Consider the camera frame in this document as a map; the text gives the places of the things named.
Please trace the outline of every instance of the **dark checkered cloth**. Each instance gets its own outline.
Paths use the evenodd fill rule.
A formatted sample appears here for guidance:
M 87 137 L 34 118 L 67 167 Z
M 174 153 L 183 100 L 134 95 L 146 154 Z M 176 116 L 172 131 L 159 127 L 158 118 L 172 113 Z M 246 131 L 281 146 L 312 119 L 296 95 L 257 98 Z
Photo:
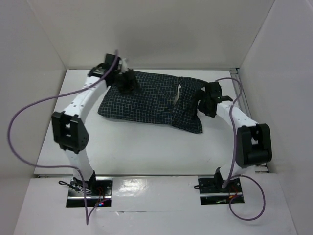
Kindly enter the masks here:
M 190 77 L 175 77 L 156 73 L 135 72 L 140 92 L 120 94 L 111 86 L 98 109 L 106 118 L 167 124 L 191 133 L 202 133 L 197 116 L 195 93 L 205 85 L 204 81 Z M 178 85 L 179 99 L 174 104 Z

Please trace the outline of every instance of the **white floor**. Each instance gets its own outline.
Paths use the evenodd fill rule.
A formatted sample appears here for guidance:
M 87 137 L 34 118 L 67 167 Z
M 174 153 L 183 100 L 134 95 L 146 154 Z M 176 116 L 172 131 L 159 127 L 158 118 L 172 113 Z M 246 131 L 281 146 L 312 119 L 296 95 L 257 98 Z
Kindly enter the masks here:
M 230 77 L 229 71 L 217 70 L 141 70 L 189 76 L 205 81 Z M 87 70 L 68 70 L 61 94 L 81 88 Z M 224 95 L 235 97 L 232 81 L 220 82 Z M 62 111 L 75 95 L 57 100 L 56 111 Z M 97 114 L 103 96 L 95 103 L 86 128 L 90 141 L 87 153 L 96 174 L 103 175 L 201 175 L 214 174 L 217 167 L 231 158 L 231 128 L 218 116 L 199 113 L 203 134 L 192 134 L 167 125 L 105 119 Z M 53 141 L 51 124 L 39 156 L 41 165 L 67 165 L 69 161 Z M 70 169 L 35 169 L 35 174 L 71 174 Z
M 276 174 L 251 175 L 263 187 L 267 206 L 252 222 L 235 218 L 228 205 L 200 205 L 196 176 L 115 178 L 112 207 L 99 208 L 85 224 L 84 208 L 66 208 L 67 187 L 57 178 L 31 179 L 14 235 L 296 235 Z M 262 208 L 257 186 L 242 179 L 242 217 Z

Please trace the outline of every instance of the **cable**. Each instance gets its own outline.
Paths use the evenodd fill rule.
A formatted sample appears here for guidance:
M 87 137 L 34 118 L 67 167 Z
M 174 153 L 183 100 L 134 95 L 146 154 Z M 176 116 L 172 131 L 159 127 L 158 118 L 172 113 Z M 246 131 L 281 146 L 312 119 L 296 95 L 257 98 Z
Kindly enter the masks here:
M 72 168 L 72 169 L 75 169 L 77 170 L 77 172 L 79 173 L 80 177 L 82 178 L 82 182 L 83 182 L 83 193 L 84 193 L 84 204 L 85 204 L 85 212 L 86 212 L 86 224 L 88 225 L 89 224 L 89 218 L 90 218 L 90 215 L 91 213 L 93 212 L 93 210 L 97 207 L 97 204 L 91 209 L 90 213 L 88 213 L 88 207 L 87 207 L 87 198 L 86 198 L 86 195 L 87 195 L 87 192 L 86 192 L 86 185 L 85 185 L 85 180 L 84 180 L 84 176 L 82 174 L 82 172 L 80 171 L 80 169 L 78 169 L 77 167 L 74 167 L 74 166 L 71 166 L 71 165 L 37 165 L 37 164 L 34 164 L 34 163 L 31 163 L 29 162 L 28 160 L 24 159 L 16 150 L 15 148 L 13 147 L 13 144 L 12 144 L 12 140 L 11 140 L 11 129 L 12 129 L 12 125 L 13 125 L 13 122 L 14 120 L 16 119 L 16 117 L 21 113 L 23 112 L 24 110 L 36 105 L 36 104 L 39 104 L 39 103 L 42 103 L 42 102 L 45 102 L 47 100 L 51 100 L 51 99 L 56 99 L 56 98 L 61 98 L 61 97 L 64 97 L 64 96 L 68 96 L 68 95 L 72 95 L 72 94 L 77 94 L 77 93 L 81 93 L 81 92 L 84 92 L 86 90 L 88 90 L 89 88 L 92 88 L 94 87 L 95 85 L 97 85 L 99 82 L 101 82 L 102 80 L 104 80 L 108 74 L 113 70 L 115 64 L 117 63 L 118 61 L 118 51 L 116 50 L 115 51 L 115 59 L 111 65 L 111 67 L 106 71 L 106 73 L 98 80 L 96 81 L 95 83 L 91 84 L 89 87 L 85 87 L 83 89 L 80 89 L 78 91 L 74 91 L 74 92 L 69 92 L 69 93 L 66 93 L 66 94 L 60 94 L 60 95 L 54 95 L 54 96 L 51 96 L 51 97 L 48 97 L 48 98 L 45 98 L 45 99 L 41 99 L 41 100 L 38 100 L 36 102 L 33 102 L 29 105 L 26 105 L 25 107 L 21 108 L 11 119 L 10 123 L 9 123 L 9 126 L 8 126 L 8 130 L 7 130 L 7 141 L 8 141 L 8 144 L 9 144 L 9 147 L 11 149 L 11 151 L 13 152 L 13 154 L 20 160 L 22 161 L 23 163 L 27 164 L 27 165 L 30 165 L 30 166 L 34 166 L 34 167 L 38 167 L 38 168 L 48 168 L 48 169 L 51 169 L 51 168 Z
M 234 146 L 233 146 L 233 158 L 231 160 L 231 167 L 230 167 L 229 175 L 228 175 L 227 179 L 224 181 L 224 183 L 222 184 L 222 188 L 226 188 L 226 186 L 228 185 L 228 183 L 230 181 L 231 175 L 233 174 L 234 165 L 235 165 L 235 161 L 236 161 L 236 152 L 237 152 L 237 132 L 236 132 L 236 126 L 235 126 L 235 121 L 234 121 L 232 112 L 233 112 L 233 108 L 234 108 L 235 103 L 238 101 L 238 99 L 240 98 L 240 96 L 243 93 L 243 86 L 239 80 L 232 78 L 232 77 L 224 77 L 224 78 L 217 79 L 216 81 L 218 82 L 218 81 L 222 81 L 222 80 L 233 80 L 239 84 L 239 88 L 240 88 L 238 96 L 234 99 L 234 101 L 233 101 L 233 103 L 229 109 L 229 117 L 230 117 L 231 125 L 233 127 Z
M 260 212 L 256 217 L 251 218 L 251 219 L 242 218 L 242 217 L 238 216 L 238 215 L 233 211 L 233 209 L 232 209 L 232 207 L 231 207 L 232 201 L 233 201 L 235 198 L 238 197 L 238 196 L 236 196 L 236 197 L 233 197 L 233 198 L 229 201 L 229 209 L 230 209 L 230 211 L 233 213 L 233 215 L 236 216 L 238 219 L 241 219 L 241 220 L 244 220 L 244 221 L 253 221 L 253 220 L 256 220 L 256 219 L 260 218 L 260 217 L 263 215 L 264 211 L 265 211 L 266 201 L 265 201 L 265 194 L 264 194 L 264 191 L 263 191 L 261 185 L 260 185 L 258 182 L 256 182 L 254 179 L 252 179 L 251 177 L 246 176 L 246 175 L 234 175 L 234 176 L 231 177 L 231 178 L 234 179 L 234 178 L 237 178 L 237 177 L 244 177 L 244 178 L 250 179 L 250 180 L 252 180 L 252 181 L 259 187 L 259 189 L 260 189 L 260 191 L 261 191 L 261 193 L 262 193 L 263 207 L 262 207 L 261 212 Z

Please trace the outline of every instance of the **fabric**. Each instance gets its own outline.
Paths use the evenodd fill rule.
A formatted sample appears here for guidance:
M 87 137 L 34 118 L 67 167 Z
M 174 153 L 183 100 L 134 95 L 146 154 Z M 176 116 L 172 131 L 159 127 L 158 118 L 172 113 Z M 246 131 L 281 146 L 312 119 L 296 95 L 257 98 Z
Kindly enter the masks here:
M 138 71 L 135 71 L 135 76 L 140 91 L 125 95 L 116 86 L 111 86 L 98 114 L 106 118 L 167 124 L 191 133 L 202 133 L 194 96 L 206 82 Z M 179 84 L 179 98 L 175 102 Z

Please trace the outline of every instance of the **white wall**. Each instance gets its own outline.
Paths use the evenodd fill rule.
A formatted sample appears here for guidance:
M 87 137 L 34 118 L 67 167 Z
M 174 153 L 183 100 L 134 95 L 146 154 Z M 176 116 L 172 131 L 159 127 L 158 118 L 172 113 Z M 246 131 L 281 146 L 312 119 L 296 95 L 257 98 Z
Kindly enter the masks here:
M 274 0 L 28 0 L 67 68 L 119 49 L 136 68 L 243 62 Z
M 24 0 L 0 2 L 0 228 L 13 233 L 34 169 L 19 162 L 6 142 L 7 125 L 24 105 L 56 94 L 65 67 Z M 13 129 L 13 142 L 36 162 L 54 102 L 23 113 Z
M 271 166 L 300 235 L 313 231 L 312 3 L 276 0 L 240 68 L 253 117 L 271 127 Z

